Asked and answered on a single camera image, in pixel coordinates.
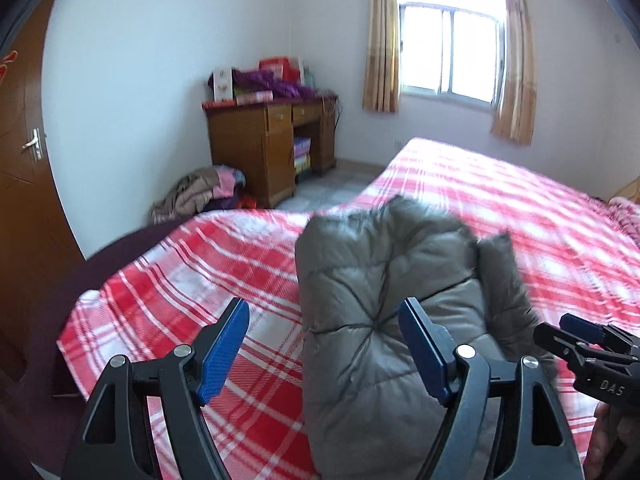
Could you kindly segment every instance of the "beige curtain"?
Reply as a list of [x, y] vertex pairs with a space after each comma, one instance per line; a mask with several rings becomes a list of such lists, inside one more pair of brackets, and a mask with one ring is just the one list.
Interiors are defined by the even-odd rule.
[[536, 63], [527, 0], [506, 0], [505, 66], [492, 132], [529, 146], [536, 119]]
[[363, 108], [398, 111], [400, 100], [400, 13], [398, 0], [371, 0], [369, 51]]

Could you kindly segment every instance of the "wooden desk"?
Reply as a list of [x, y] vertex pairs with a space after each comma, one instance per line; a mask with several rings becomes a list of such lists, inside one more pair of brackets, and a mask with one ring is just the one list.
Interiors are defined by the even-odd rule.
[[204, 103], [213, 163], [241, 170], [258, 205], [276, 207], [296, 192], [294, 136], [311, 139], [314, 172], [335, 167], [335, 105], [335, 98], [228, 108]]

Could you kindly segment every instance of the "desk drawer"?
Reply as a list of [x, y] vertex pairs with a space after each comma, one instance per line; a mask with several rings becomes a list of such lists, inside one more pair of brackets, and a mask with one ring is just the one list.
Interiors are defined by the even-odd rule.
[[293, 107], [293, 123], [303, 124], [317, 121], [322, 116], [322, 105], [309, 104], [309, 105], [295, 105]]
[[267, 108], [269, 131], [291, 126], [291, 107], [289, 105], [269, 106]]

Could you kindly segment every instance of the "red plaid bedsheet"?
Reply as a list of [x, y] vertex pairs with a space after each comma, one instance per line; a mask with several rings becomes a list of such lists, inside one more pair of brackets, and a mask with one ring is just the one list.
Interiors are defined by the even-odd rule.
[[[640, 332], [640, 250], [607, 206], [523, 168], [414, 139], [350, 208], [402, 194], [446, 209], [480, 237], [508, 230], [540, 316], [613, 322]], [[303, 333], [294, 244], [308, 216], [280, 212], [207, 214], [113, 276], [76, 305], [58, 345], [87, 397], [108, 360], [164, 356], [215, 322], [235, 296], [251, 322], [222, 394], [205, 409], [234, 479], [309, 479], [314, 468], [302, 420]], [[581, 456], [596, 402], [559, 387]], [[152, 428], [165, 478], [177, 479], [159, 402]]]

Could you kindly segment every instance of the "desk cabinet door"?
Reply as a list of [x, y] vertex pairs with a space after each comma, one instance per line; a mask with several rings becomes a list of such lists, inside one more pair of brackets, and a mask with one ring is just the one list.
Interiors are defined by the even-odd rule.
[[265, 162], [269, 181], [270, 202], [274, 197], [293, 192], [296, 170], [293, 164], [293, 128], [291, 126], [268, 132], [265, 137]]

